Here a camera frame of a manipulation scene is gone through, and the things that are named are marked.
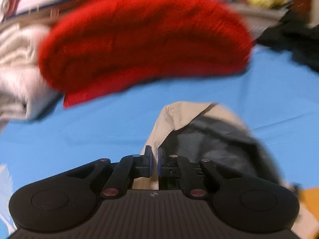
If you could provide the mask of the beige and mustard jacket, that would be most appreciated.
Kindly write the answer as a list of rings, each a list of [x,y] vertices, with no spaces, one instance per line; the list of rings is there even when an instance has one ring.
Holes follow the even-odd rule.
[[[219,104],[166,105],[142,149],[151,146],[153,173],[139,178],[138,201],[149,238],[318,238],[311,205],[282,180],[270,155],[245,124]],[[190,199],[159,190],[159,150],[189,159],[208,192]]]

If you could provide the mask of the black clothes pile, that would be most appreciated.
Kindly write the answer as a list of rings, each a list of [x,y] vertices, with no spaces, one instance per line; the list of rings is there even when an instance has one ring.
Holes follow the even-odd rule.
[[[265,29],[256,43],[291,51],[293,61],[318,72],[318,25],[310,27],[294,11],[287,11],[276,26]]]

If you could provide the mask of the white folded blanket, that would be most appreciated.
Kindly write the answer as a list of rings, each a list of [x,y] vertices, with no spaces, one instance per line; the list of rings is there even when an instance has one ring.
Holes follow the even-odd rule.
[[[49,32],[46,25],[18,23],[1,32],[1,130],[13,120],[41,118],[59,98],[38,65],[39,47]]]

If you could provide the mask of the blue patterned bed sheet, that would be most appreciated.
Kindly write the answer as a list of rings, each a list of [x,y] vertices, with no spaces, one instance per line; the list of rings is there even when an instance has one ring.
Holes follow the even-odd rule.
[[[248,70],[225,78],[166,79],[11,122],[1,132],[1,207],[26,184],[98,158],[139,153],[165,105],[219,103],[265,145],[286,181],[318,186],[318,74],[289,51],[257,45]]]

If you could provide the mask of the red folded blanket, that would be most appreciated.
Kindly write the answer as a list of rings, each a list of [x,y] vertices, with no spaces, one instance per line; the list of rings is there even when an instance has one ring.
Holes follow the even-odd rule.
[[[251,50],[220,0],[91,0],[52,28],[38,65],[70,107],[153,79],[238,74]]]

